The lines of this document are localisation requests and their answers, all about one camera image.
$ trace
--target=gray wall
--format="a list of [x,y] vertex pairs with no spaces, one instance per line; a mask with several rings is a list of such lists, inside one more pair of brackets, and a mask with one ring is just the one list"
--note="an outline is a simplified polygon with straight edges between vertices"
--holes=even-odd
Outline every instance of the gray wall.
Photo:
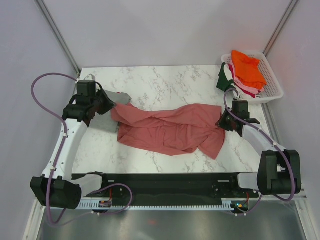
[[[0,32],[0,239],[19,240],[34,199],[30,180],[47,165],[61,127],[34,103],[32,81],[48,72],[75,74],[33,0],[1,1]],[[36,95],[61,113],[74,85],[48,77]]]
[[320,1],[300,1],[268,60],[284,97],[270,106],[283,144],[300,153],[302,182],[320,229]]
[[214,65],[263,51],[290,0],[44,0],[81,68]]

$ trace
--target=pink shirt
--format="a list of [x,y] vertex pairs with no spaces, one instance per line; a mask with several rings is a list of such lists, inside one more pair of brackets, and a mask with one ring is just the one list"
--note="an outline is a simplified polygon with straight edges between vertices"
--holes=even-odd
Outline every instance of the pink shirt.
[[121,123],[119,143],[169,156],[199,148],[216,159],[225,141],[225,131],[216,126],[221,110],[221,106],[190,104],[175,110],[143,111],[129,103],[117,104],[111,117]]

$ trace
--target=orange cloth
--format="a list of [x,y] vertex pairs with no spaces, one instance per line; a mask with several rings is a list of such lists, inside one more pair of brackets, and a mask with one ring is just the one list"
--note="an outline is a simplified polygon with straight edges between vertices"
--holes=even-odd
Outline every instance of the orange cloth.
[[243,85],[261,90],[267,82],[258,69],[260,60],[248,57],[242,52],[233,50],[231,53],[232,62],[235,68],[235,76]]

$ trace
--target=white marble surface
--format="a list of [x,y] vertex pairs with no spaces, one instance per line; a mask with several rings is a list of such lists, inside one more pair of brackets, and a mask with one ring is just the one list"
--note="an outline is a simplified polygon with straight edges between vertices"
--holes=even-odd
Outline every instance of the white marble surface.
[[[216,88],[219,70],[217,65],[84,68],[80,79],[95,76],[105,90],[128,93],[134,106],[147,111],[173,110],[194,103],[219,105],[224,111],[223,92]],[[250,105],[249,111],[268,133],[261,105]],[[104,126],[99,115],[91,122],[77,152],[74,173],[258,171],[260,157],[236,132],[226,132],[224,145],[213,160],[198,149],[192,154],[167,156],[125,146],[117,142],[116,133],[105,132]]]

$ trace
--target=white plastic basket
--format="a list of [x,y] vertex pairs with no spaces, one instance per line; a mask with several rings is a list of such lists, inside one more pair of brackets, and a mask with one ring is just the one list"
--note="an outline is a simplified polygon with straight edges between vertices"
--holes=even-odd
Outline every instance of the white plastic basket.
[[[261,92],[255,96],[255,98],[245,98],[249,104],[265,104],[274,99],[280,99],[284,96],[284,91],[282,90],[278,79],[276,78],[274,71],[272,71],[271,66],[266,59],[266,56],[257,51],[245,51],[243,52],[251,58],[256,58],[260,60],[258,65],[260,73],[263,75],[267,85],[264,86],[264,92]],[[231,54],[225,54],[221,57],[223,63],[229,64],[231,61]]]

